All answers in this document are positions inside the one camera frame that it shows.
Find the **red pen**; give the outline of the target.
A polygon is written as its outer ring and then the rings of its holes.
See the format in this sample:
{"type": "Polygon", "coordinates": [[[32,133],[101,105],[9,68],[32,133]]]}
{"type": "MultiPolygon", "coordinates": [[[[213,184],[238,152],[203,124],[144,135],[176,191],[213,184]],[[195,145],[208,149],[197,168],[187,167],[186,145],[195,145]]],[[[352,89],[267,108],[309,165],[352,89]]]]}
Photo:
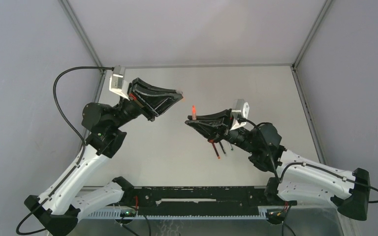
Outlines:
{"type": "Polygon", "coordinates": [[[215,155],[217,156],[218,159],[220,159],[221,157],[220,157],[220,154],[219,154],[219,152],[218,152],[218,150],[216,148],[215,143],[212,142],[211,144],[212,144],[212,147],[214,149],[215,155]]]}

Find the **black pen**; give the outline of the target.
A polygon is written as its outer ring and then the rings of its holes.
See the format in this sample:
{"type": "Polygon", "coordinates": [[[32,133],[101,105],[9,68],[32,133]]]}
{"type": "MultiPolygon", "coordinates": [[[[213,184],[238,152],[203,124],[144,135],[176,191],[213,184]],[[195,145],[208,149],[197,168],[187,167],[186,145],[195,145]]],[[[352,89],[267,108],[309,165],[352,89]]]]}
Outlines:
{"type": "Polygon", "coordinates": [[[222,143],[221,141],[219,141],[219,146],[220,146],[220,148],[221,148],[223,154],[224,154],[225,156],[227,156],[227,152],[226,152],[226,150],[225,150],[225,148],[224,148],[224,145],[223,145],[223,143],[222,143]]]}

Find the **white green-tipped pen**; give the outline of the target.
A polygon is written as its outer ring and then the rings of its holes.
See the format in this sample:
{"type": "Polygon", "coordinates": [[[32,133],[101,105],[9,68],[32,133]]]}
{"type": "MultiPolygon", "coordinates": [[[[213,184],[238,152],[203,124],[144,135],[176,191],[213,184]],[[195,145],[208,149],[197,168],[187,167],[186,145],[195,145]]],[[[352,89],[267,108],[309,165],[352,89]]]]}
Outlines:
{"type": "Polygon", "coordinates": [[[231,151],[234,151],[234,148],[233,148],[233,145],[231,143],[228,143],[229,147],[230,147],[230,150],[231,151]]]}

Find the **orange pen with cap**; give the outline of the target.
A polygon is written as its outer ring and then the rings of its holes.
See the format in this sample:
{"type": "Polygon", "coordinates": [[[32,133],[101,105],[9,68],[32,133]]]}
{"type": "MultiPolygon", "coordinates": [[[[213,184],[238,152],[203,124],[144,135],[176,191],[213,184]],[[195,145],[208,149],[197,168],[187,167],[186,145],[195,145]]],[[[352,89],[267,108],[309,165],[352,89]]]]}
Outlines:
{"type": "Polygon", "coordinates": [[[192,120],[197,120],[196,107],[194,105],[192,106],[191,117],[192,120]]]}

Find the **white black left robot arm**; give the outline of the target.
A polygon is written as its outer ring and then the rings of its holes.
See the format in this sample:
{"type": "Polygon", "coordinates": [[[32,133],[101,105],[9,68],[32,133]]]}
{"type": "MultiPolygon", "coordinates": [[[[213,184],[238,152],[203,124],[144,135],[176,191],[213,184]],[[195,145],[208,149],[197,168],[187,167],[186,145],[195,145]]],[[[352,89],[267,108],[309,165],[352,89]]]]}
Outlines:
{"type": "Polygon", "coordinates": [[[123,177],[83,196],[78,192],[122,146],[126,133],[120,130],[121,126],[140,115],[154,121],[183,98],[178,90],[155,87],[140,78],[127,82],[122,76],[113,75],[109,89],[120,97],[118,104],[89,103],[84,107],[82,125],[90,135],[81,151],[46,191],[30,195],[24,202],[54,236],[69,234],[80,220],[107,205],[128,205],[133,201],[133,185],[123,177]]]}

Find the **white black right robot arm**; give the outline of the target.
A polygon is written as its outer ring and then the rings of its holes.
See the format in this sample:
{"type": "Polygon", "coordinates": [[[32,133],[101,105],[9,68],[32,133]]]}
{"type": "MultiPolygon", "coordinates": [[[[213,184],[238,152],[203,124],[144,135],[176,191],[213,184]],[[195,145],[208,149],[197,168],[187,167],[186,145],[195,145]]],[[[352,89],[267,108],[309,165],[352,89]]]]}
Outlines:
{"type": "Polygon", "coordinates": [[[340,214],[358,221],[368,217],[370,174],[333,168],[311,161],[281,145],[275,126],[262,122],[248,130],[248,120],[230,109],[212,115],[188,116],[185,124],[210,143],[227,141],[248,152],[249,161],[263,172],[272,172],[265,200],[313,203],[334,207],[340,214]]]}

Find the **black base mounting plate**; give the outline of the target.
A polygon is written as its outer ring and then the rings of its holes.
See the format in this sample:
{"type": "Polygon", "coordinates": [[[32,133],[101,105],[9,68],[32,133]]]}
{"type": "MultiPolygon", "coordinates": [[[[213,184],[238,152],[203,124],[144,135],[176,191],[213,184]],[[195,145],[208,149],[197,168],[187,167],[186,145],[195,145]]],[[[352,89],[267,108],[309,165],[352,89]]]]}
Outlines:
{"type": "Polygon", "coordinates": [[[115,207],[134,207],[144,213],[225,215],[255,213],[254,208],[283,208],[285,201],[266,197],[261,186],[134,187],[115,207]]]}

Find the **aluminium frame rail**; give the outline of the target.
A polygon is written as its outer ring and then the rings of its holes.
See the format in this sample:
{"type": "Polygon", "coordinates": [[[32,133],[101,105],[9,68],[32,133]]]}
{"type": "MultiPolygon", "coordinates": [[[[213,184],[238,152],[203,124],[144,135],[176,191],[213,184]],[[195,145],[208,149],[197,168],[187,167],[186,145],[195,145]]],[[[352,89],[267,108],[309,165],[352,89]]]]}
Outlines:
{"type": "Polygon", "coordinates": [[[301,101],[302,108],[303,108],[303,111],[304,111],[304,114],[305,114],[305,117],[306,117],[307,125],[308,125],[310,133],[311,133],[311,137],[312,137],[313,144],[314,144],[314,147],[315,147],[315,150],[316,150],[316,153],[317,153],[318,160],[320,161],[320,163],[326,164],[327,161],[326,161],[326,158],[325,158],[324,153],[323,153],[323,149],[322,149],[322,146],[321,146],[321,143],[320,143],[320,139],[318,137],[318,133],[317,133],[317,130],[315,128],[314,119],[313,119],[313,116],[312,116],[306,95],[304,93],[304,90],[303,90],[303,87],[302,87],[302,84],[301,84],[301,81],[300,81],[300,78],[299,78],[299,75],[298,75],[297,68],[293,64],[293,65],[290,66],[290,69],[291,69],[291,73],[292,73],[292,76],[293,76],[293,79],[294,79],[294,82],[295,82],[295,85],[296,85],[296,89],[297,89],[299,97],[300,97],[300,101],[301,101]]]}

